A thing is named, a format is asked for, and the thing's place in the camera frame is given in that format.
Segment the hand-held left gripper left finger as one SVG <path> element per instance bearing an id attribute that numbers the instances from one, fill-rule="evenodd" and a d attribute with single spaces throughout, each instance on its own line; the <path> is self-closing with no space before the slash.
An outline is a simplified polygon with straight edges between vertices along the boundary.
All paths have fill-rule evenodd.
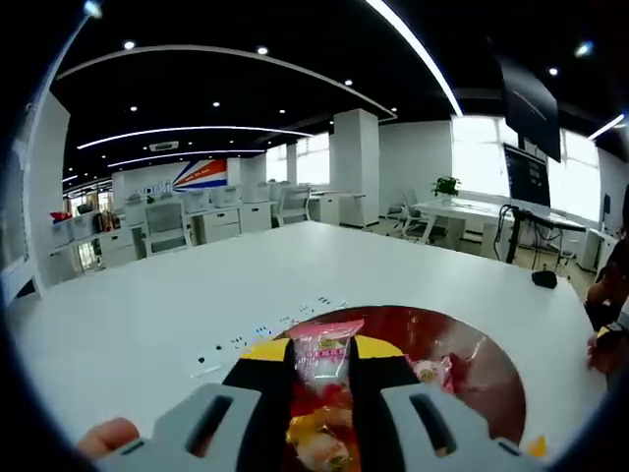
<path id="1" fill-rule="evenodd" d="M 295 352 L 288 338 L 242 356 L 139 438 L 97 461 L 100 471 L 279 471 L 290 419 Z"/>

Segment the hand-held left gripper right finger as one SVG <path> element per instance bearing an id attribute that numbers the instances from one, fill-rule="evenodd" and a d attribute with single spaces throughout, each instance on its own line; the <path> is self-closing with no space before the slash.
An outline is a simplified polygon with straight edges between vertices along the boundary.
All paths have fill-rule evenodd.
<path id="1" fill-rule="evenodd" d="M 349 347 L 353 426 L 364 471 L 539 471 L 516 444 L 489 436 L 486 419 L 422 383 L 396 346 L 355 335 Z"/>

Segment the person's left hand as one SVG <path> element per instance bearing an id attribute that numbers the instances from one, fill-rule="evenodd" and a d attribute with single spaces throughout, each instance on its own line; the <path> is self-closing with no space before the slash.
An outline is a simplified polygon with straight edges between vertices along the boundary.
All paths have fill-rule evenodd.
<path id="1" fill-rule="evenodd" d="M 90 459 L 97 459 L 139 437 L 132 422 L 122 417 L 114 418 L 91 428 L 79 440 L 78 450 Z"/>

